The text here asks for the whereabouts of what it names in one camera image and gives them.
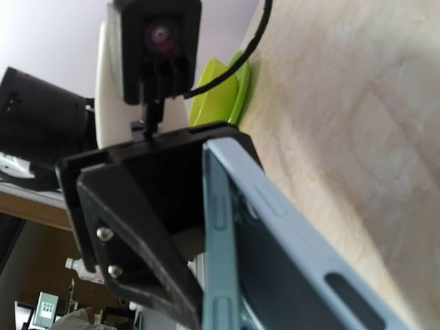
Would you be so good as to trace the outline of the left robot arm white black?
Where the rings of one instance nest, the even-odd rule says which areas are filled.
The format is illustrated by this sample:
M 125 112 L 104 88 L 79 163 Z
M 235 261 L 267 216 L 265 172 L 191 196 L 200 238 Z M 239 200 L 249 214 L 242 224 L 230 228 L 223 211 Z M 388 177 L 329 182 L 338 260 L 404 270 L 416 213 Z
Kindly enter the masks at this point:
M 1 151 L 31 163 L 36 190 L 60 188 L 78 250 L 108 290 L 189 329 L 203 293 L 187 262 L 203 250 L 202 146 L 252 139 L 226 122 L 98 149 L 92 101 L 8 68 L 1 81 Z

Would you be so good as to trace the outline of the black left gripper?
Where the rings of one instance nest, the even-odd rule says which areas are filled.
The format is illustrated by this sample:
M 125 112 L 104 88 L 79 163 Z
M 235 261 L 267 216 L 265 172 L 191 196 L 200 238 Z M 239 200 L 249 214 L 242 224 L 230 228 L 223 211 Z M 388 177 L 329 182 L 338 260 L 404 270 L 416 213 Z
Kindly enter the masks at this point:
M 202 146 L 215 138 L 260 162 L 249 135 L 215 122 L 70 155 L 56 169 L 87 270 L 98 262 L 112 294 L 189 329 L 201 328 L 203 292 L 168 232 L 203 225 Z M 99 164 L 110 166 L 81 173 Z

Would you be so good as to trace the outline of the light blue phone case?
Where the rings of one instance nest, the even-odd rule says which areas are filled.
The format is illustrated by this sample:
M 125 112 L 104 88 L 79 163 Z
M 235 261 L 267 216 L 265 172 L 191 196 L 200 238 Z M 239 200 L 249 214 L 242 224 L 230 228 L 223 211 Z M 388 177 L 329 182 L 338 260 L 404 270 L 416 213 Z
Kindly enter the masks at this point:
M 250 154 L 203 145 L 204 329 L 404 329 Z

